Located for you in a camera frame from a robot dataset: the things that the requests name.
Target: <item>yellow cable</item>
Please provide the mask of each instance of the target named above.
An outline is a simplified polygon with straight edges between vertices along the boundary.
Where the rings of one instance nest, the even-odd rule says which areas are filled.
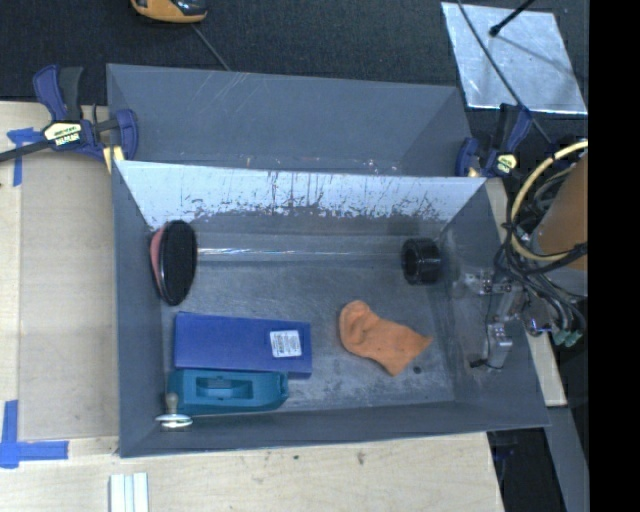
[[[573,171],[573,166],[569,167],[568,169],[565,169],[562,172],[559,172],[558,174],[554,174],[551,178],[549,178],[547,181],[545,181],[543,183],[543,185],[538,190],[536,190],[536,193],[533,195],[533,198],[537,199],[538,196],[540,195],[540,191],[543,190],[543,187],[547,186],[547,184],[551,183],[552,181],[559,180],[563,176],[566,176],[567,174],[569,174],[571,171]]]
[[[536,167],[536,169],[529,175],[529,177],[527,178],[527,180],[524,182],[524,185],[522,185],[522,188],[520,189],[520,191],[518,192],[518,195],[516,196],[515,200],[513,201],[513,206],[511,207],[511,222],[513,222],[513,220],[516,218],[516,216],[518,215],[518,212],[520,211],[520,207],[522,206],[522,201],[524,200],[525,196],[527,195],[527,192],[529,191],[529,189],[531,188],[531,185],[533,185],[533,183],[536,181],[536,179],[538,179],[538,177],[547,170],[547,168],[555,161],[555,160],[560,160],[561,158],[564,158],[565,156],[574,153],[576,151],[580,151],[581,149],[587,148],[589,147],[589,142],[588,141],[583,141],[583,142],[576,142],[575,144],[572,144],[571,146],[568,146],[564,149],[561,149],[560,151],[558,151],[557,153],[555,153],[552,157],[547,158],[545,161],[543,161],[538,167]],[[560,253],[560,254],[553,254],[553,255],[547,255],[547,256],[542,256],[539,254],[535,254],[533,252],[531,252],[529,249],[527,249],[526,247],[524,247],[521,243],[520,240],[518,240],[518,237],[514,234],[511,237],[511,245],[513,246],[514,250],[516,252],[518,252],[519,254],[521,254],[522,256],[524,256],[525,258],[529,258],[530,260],[535,260],[535,261],[558,261],[559,259],[563,258],[564,256],[566,256],[569,251]]]

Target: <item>blue tape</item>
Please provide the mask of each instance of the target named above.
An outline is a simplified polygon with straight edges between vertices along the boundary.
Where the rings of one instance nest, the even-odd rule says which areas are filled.
[[[44,137],[39,131],[33,128],[21,128],[19,130],[9,130],[7,137],[13,142],[16,148],[24,144],[31,144],[33,142],[40,142],[44,140]],[[16,158],[13,166],[13,186],[17,187],[22,183],[22,157]]]
[[[68,459],[69,441],[18,442],[18,401],[4,404],[0,467],[15,469],[23,460]]]

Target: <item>black carpet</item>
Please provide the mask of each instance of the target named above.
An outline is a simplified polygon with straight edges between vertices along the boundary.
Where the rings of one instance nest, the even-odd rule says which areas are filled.
[[[515,8],[520,2],[466,3]],[[209,16],[199,28],[234,71],[459,84],[440,2],[435,0],[210,0],[209,4]],[[532,9],[555,14],[588,106],[589,0],[539,0]],[[107,63],[222,69],[189,26],[145,23],[128,0],[0,0],[0,23],[0,99],[34,101],[32,76],[54,63],[83,66],[80,103],[99,105],[106,104]],[[537,118],[552,139],[588,136],[583,117]],[[468,119],[472,133],[481,136],[495,131],[498,114],[469,111]],[[544,139],[532,130],[520,146],[521,171],[534,168],[546,149]],[[565,382],[585,379],[584,364],[576,365],[576,359],[566,355],[559,360],[573,361]],[[579,400],[578,429],[588,433],[585,397]],[[505,459],[506,466],[498,464],[507,510],[563,510],[542,431],[513,436],[509,441],[515,446],[513,454]]]

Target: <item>yellow label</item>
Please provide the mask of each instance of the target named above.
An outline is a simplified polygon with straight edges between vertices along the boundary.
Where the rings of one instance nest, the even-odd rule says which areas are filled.
[[[61,137],[68,137],[76,134],[73,139],[66,140],[64,142],[58,142],[58,140],[56,140],[56,146],[61,146],[69,142],[73,142],[74,140],[78,140],[80,138],[79,133],[81,131],[82,131],[82,126],[79,124],[54,123],[44,131],[44,137],[47,140],[54,140],[54,139],[59,139]]]

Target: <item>metal plate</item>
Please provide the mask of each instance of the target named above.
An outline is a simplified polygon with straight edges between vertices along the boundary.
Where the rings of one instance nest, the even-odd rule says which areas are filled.
[[[467,104],[499,108],[516,104],[469,28],[458,4],[442,3]],[[489,29],[511,9],[464,5],[471,23],[513,90],[531,110],[587,114],[556,19],[551,13],[524,11],[496,37]]]
[[[413,287],[404,281],[399,265],[388,266],[382,261],[358,265],[352,260],[283,265],[227,259],[200,265],[187,300],[178,308],[168,307],[154,289],[148,252],[152,228],[145,218],[153,225],[161,224],[165,215],[173,215],[175,206],[181,205],[180,197],[182,207],[189,208],[184,199],[190,194],[197,197],[193,195],[196,192],[228,190],[229,182],[227,187],[221,187],[219,180],[237,170],[142,162],[117,164],[126,174],[125,178],[114,168],[121,456],[392,439],[529,428],[547,423],[524,330],[510,334],[514,347],[503,370],[491,373],[470,368],[469,357],[485,343],[482,333],[488,298],[452,300],[447,293],[448,280],[436,286]],[[162,191],[154,192],[156,189],[151,186],[163,182],[166,167],[181,176],[177,195],[165,196]],[[150,179],[135,180],[136,173],[148,174]],[[198,174],[203,182],[187,179],[190,173]],[[442,203],[438,210],[423,209],[420,201],[413,200],[430,197],[430,192],[442,192],[443,178],[418,178],[411,187],[404,188],[403,180],[410,177],[348,175],[349,180],[345,181],[345,175],[331,173],[324,175],[324,195],[319,204],[315,205],[316,198],[311,198],[315,208],[294,201],[294,206],[282,210],[255,209],[262,204],[263,194],[272,192],[271,187],[265,188],[268,174],[242,171],[242,188],[246,187],[245,192],[249,193],[244,196],[246,202],[236,204],[238,208],[226,211],[227,205],[217,202],[218,198],[205,202],[206,208],[197,218],[188,217],[203,247],[216,247],[217,241],[225,247],[252,249],[256,235],[269,235],[277,242],[274,247],[286,252],[290,247],[301,247],[299,238],[305,241],[309,237],[327,237],[329,254],[343,253],[345,239],[359,250],[386,254],[396,238],[428,236],[439,238],[448,247],[448,267],[465,268],[490,265],[499,244],[482,188],[484,181],[478,182],[480,189],[472,183],[475,180],[466,180],[469,189],[465,183],[458,184],[458,195],[452,194],[445,201],[449,207],[456,204],[451,208],[459,210],[454,215],[447,204]],[[280,177],[290,174],[293,173],[279,171]],[[259,178],[262,185],[252,189],[249,175]],[[362,193],[365,182],[369,193],[375,191],[373,203],[368,194]],[[169,181],[164,184],[174,188]],[[288,197],[297,197],[296,190],[294,186],[293,196]],[[148,202],[152,195],[155,206]],[[168,208],[164,213],[157,203],[161,197],[173,198],[165,205]],[[343,215],[340,208],[323,207],[336,197],[345,199],[343,207],[351,216]],[[395,208],[381,210],[379,216],[367,206],[383,205],[385,200]],[[456,261],[452,262],[450,255],[455,255]],[[340,345],[340,309],[358,298],[369,302],[381,317],[433,334],[436,341],[402,375],[389,377],[373,361],[357,358]],[[162,396],[171,370],[172,323],[178,309],[309,321],[313,375],[307,381],[290,381],[290,399],[278,411],[204,416],[177,435],[163,431],[154,418],[164,412]]]

